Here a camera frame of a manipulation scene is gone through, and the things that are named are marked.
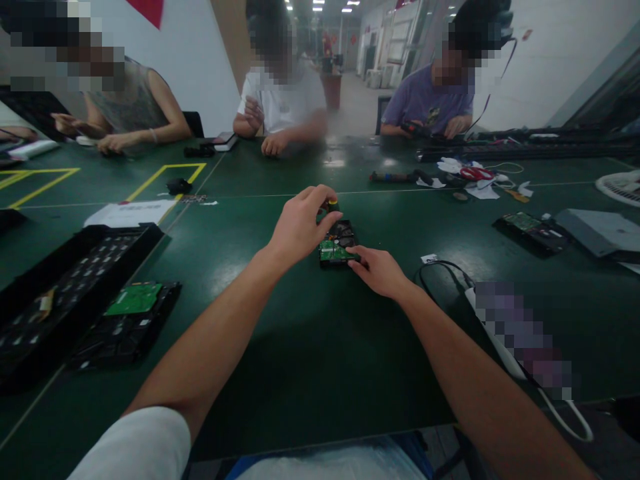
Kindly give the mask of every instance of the purple t-shirt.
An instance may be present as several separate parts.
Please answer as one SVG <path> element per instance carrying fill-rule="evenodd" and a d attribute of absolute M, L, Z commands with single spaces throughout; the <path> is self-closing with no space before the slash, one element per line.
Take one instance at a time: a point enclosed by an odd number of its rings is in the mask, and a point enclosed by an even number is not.
<path fill-rule="evenodd" d="M 462 93 L 473 87 L 434 87 L 431 64 L 407 77 L 382 116 L 382 123 L 402 125 L 418 120 L 433 133 L 444 133 L 449 121 L 459 115 L 473 114 L 473 95 Z"/>

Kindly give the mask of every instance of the gray sleeveless top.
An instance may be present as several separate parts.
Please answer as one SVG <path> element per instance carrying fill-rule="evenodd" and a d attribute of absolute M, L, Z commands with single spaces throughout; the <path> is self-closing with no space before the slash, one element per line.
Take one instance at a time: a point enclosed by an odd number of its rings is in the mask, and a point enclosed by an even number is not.
<path fill-rule="evenodd" d="M 150 70 L 125 58 L 124 90 L 85 92 L 111 124 L 114 134 L 156 129 L 169 124 L 151 93 Z"/>

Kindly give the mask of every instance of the white sleeve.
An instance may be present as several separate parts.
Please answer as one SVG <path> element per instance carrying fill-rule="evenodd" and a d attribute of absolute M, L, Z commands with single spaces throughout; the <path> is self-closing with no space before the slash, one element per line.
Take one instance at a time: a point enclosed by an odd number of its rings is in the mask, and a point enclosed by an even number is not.
<path fill-rule="evenodd" d="M 258 98 L 257 92 L 255 91 L 255 87 L 252 82 L 249 80 L 251 72 L 247 74 L 245 77 L 245 84 L 242 87 L 242 95 L 240 96 L 240 106 L 238 107 L 238 113 L 242 115 L 245 114 L 245 107 L 247 105 L 247 97 L 253 97 L 255 99 Z"/>
<path fill-rule="evenodd" d="M 150 407 L 114 423 L 69 480 L 180 480 L 190 450 L 184 417 L 165 407 Z"/>
<path fill-rule="evenodd" d="M 316 110 L 327 109 L 327 99 L 325 98 L 325 88 L 320 80 L 320 75 L 313 69 L 307 69 L 306 73 L 307 86 L 307 107 L 309 113 Z"/>

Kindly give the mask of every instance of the red banner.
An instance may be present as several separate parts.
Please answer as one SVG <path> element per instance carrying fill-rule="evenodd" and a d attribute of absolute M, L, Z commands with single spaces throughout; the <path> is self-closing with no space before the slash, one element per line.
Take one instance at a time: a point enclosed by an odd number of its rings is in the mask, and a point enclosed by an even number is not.
<path fill-rule="evenodd" d="M 138 10 L 144 18 L 149 20 L 154 27 L 160 30 L 162 22 L 162 10 L 165 0 L 127 0 L 133 8 Z"/>

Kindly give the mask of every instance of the white cable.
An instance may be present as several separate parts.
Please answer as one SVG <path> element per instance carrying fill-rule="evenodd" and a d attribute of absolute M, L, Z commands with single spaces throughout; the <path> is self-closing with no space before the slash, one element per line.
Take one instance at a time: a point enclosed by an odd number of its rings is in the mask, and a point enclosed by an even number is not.
<path fill-rule="evenodd" d="M 509 170 L 496 170 L 496 172 L 500 172 L 500 173 L 522 173 L 525 170 L 525 168 L 522 165 L 518 165 L 517 163 L 513 163 L 513 162 L 502 162 L 502 163 L 498 163 L 497 165 L 486 165 L 485 168 L 486 169 L 494 169 L 496 167 L 499 167 L 500 165 L 513 165 L 514 167 L 518 167 L 520 170 L 518 170 L 517 172 L 509 171 Z"/>
<path fill-rule="evenodd" d="M 547 402 L 547 406 L 549 407 L 549 410 L 551 410 L 551 413 L 553 414 L 555 419 L 558 420 L 558 423 L 560 424 L 560 426 L 562 426 L 562 428 L 564 428 L 564 430 L 566 430 L 568 434 L 585 443 L 590 443 L 593 441 L 593 431 L 591 430 L 591 427 L 589 426 L 585 418 L 582 416 L 582 413 L 580 413 L 580 411 L 575 407 L 572 400 L 564 400 L 564 401 L 567 402 L 567 405 L 569 406 L 569 408 L 573 410 L 573 413 L 575 414 L 576 418 L 580 421 L 580 424 L 582 424 L 582 428 L 584 428 L 585 434 L 586 434 L 584 437 L 581 437 L 576 432 L 571 430 L 571 428 L 569 428 L 569 426 L 565 423 L 565 421 L 562 420 L 557 410 L 551 403 L 551 400 L 549 400 L 549 397 L 547 396 L 545 391 L 542 390 L 542 388 L 538 387 L 538 392 L 540 392 L 540 395 L 542 395 L 542 398 L 545 400 L 545 402 Z"/>

